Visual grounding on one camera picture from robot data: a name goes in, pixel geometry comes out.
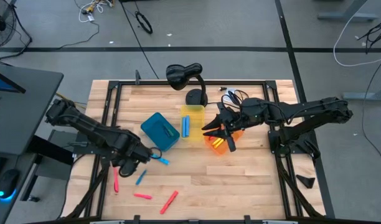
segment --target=red marker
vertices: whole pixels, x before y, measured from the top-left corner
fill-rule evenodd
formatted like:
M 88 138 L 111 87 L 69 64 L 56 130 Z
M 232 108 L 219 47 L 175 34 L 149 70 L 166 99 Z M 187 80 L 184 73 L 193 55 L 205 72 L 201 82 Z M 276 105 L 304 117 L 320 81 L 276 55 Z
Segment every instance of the red marker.
M 141 197 L 145 199 L 152 199 L 152 196 L 149 195 L 143 195 L 143 194 L 134 194 L 135 197 Z
M 170 199 L 166 202 L 166 204 L 160 210 L 160 214 L 164 214 L 164 212 L 166 212 L 168 206 L 171 204 L 171 202 L 174 200 L 174 198 L 177 197 L 177 195 L 178 195 L 178 191 L 175 190 L 174 193 L 172 193 Z
M 118 193 L 118 171 L 117 171 L 117 167 L 113 168 L 113 173 L 115 174 L 115 192 Z

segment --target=desk lamp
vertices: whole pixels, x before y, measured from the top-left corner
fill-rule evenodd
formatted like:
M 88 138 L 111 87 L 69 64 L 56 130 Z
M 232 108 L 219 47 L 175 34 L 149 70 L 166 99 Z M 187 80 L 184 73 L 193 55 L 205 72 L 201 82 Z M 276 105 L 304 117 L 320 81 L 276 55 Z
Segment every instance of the desk lamp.
M 193 89 L 186 94 L 185 102 L 187 105 L 207 105 L 207 95 L 205 94 L 205 83 L 201 77 L 203 67 L 199 63 L 189 66 L 169 65 L 166 69 L 167 81 L 175 90 L 185 88 L 191 78 L 197 78 L 202 89 Z

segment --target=lamp base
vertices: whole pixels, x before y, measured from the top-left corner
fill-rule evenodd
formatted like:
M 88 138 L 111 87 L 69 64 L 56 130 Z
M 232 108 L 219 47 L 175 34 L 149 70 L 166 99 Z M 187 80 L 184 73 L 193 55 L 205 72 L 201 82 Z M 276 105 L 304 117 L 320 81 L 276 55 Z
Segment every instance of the lamp base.
M 202 90 L 193 89 L 186 94 L 185 102 L 186 105 L 200 105 L 200 97 L 202 95 Z M 204 94 L 204 105 L 207 105 L 207 94 Z

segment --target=blue container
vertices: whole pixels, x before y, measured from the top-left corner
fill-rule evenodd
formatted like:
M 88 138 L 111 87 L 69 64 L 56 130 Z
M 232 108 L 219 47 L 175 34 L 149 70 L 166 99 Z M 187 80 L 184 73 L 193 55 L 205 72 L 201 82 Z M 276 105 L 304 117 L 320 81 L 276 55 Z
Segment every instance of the blue container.
M 163 152 L 170 149 L 179 139 L 179 132 L 161 113 L 152 115 L 141 124 L 141 129 Z

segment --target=computer monitor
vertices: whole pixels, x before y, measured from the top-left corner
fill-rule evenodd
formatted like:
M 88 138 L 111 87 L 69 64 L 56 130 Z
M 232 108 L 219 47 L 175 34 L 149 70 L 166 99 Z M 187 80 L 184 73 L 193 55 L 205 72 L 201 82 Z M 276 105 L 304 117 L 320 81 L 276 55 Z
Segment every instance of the computer monitor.
M 0 91 L 25 93 L 26 90 L 0 73 Z

